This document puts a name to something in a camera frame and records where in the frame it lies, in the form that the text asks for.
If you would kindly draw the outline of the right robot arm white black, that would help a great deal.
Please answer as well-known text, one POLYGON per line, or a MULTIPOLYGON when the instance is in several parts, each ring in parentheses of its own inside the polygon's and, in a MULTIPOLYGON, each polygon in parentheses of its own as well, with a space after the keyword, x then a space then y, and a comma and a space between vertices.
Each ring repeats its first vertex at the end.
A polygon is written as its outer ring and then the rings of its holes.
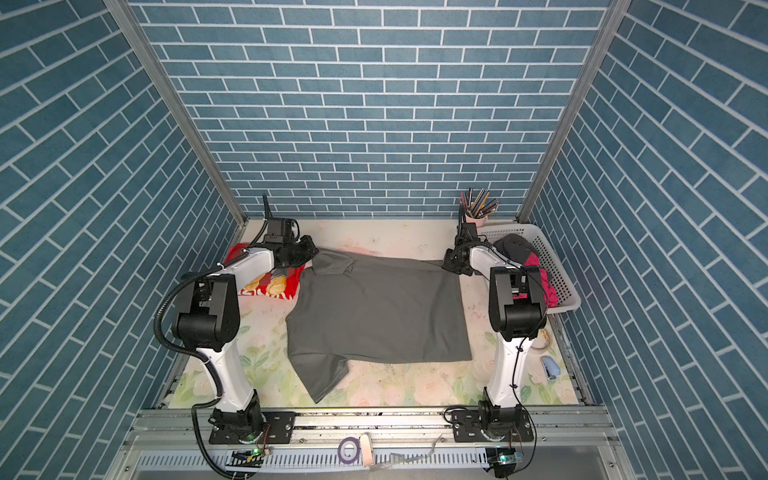
POLYGON ((549 307, 538 252, 523 237, 508 234, 490 242, 468 233, 455 237, 443 268, 480 275, 488 282, 488 317, 497 334, 494 373, 478 402, 476 428, 489 441, 526 441, 532 434, 522 401, 522 374, 549 307))

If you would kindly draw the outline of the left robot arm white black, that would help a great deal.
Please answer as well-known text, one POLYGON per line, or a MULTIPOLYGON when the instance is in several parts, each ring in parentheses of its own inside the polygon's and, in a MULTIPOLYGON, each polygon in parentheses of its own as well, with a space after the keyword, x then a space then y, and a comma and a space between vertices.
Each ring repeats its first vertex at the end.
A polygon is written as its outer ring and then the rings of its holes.
POLYGON ((199 274, 175 296, 174 337, 205 367, 215 389, 209 422, 220 443, 253 443, 264 431, 258 394, 246 379, 237 350, 238 293, 247 283, 278 268, 298 268, 318 249, 310 236, 291 242, 256 243, 212 272, 199 274))

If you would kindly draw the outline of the grey t shirt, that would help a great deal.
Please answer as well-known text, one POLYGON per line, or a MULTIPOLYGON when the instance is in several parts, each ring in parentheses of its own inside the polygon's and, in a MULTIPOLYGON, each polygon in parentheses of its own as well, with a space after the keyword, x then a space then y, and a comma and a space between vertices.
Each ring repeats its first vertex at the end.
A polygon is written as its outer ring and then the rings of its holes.
POLYGON ((351 360, 472 358, 459 278, 437 260, 321 251, 301 273, 286 327, 287 357, 314 403, 344 379, 351 360))

